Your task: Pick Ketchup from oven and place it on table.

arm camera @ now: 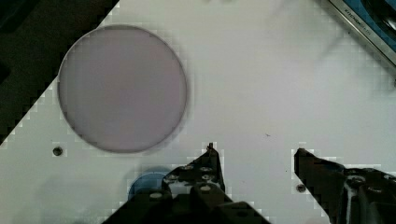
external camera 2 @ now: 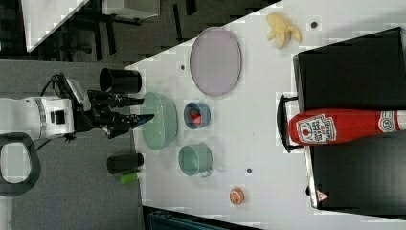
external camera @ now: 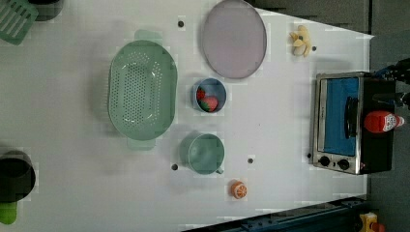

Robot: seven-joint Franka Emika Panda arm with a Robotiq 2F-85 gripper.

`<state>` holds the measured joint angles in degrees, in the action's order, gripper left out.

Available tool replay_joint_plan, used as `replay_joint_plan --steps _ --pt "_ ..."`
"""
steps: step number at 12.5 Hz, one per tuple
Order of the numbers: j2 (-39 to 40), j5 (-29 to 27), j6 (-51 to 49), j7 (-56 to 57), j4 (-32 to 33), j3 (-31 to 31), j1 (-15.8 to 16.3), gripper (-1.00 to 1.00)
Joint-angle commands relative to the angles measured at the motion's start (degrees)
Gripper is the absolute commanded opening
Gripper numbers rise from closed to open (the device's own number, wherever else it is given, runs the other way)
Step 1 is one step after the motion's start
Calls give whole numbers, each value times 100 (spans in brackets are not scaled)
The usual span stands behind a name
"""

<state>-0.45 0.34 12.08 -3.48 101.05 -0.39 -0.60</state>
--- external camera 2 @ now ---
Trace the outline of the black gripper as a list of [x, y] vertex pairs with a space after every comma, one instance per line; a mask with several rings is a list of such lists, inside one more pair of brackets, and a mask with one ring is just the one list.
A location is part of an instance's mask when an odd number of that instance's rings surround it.
[[[76, 132], [85, 132], [93, 128], [100, 128], [104, 131], [108, 139], [121, 135], [117, 124], [114, 122], [117, 112], [113, 112], [115, 107], [126, 107], [132, 105], [141, 105], [144, 99], [120, 96], [114, 93], [102, 92], [97, 90], [87, 91], [90, 108], [85, 110], [79, 106], [75, 114]], [[119, 119], [121, 125], [129, 128], [141, 126], [154, 118], [153, 114], [129, 114], [122, 115]]]

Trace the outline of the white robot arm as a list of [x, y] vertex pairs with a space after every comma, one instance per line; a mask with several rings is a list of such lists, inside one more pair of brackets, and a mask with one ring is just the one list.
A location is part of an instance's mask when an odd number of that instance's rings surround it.
[[142, 99], [89, 90], [83, 102], [76, 97], [28, 97], [1, 100], [1, 132], [25, 133], [33, 140], [64, 137], [100, 129], [112, 139], [154, 118], [152, 114], [122, 114], [120, 107], [141, 105]]

